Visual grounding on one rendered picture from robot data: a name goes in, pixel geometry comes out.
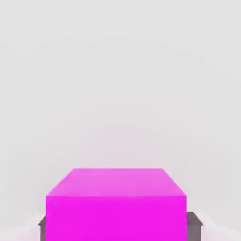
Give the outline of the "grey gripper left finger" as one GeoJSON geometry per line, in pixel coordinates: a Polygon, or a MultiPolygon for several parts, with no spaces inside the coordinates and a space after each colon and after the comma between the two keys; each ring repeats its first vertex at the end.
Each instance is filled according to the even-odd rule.
{"type": "Polygon", "coordinates": [[[22,241],[45,241],[45,216],[34,216],[24,226],[22,241]]]}

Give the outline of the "small magenta cube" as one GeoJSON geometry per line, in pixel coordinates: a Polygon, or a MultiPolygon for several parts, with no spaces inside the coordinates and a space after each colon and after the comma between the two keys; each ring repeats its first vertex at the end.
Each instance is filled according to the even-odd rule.
{"type": "Polygon", "coordinates": [[[163,169],[73,169],[46,196],[46,241],[186,241],[186,213],[163,169]]]}

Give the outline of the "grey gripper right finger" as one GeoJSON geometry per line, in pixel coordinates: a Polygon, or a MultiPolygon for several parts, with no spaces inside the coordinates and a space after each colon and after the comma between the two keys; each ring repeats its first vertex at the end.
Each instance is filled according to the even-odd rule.
{"type": "Polygon", "coordinates": [[[208,217],[188,211],[187,241],[219,241],[219,231],[208,217]]]}

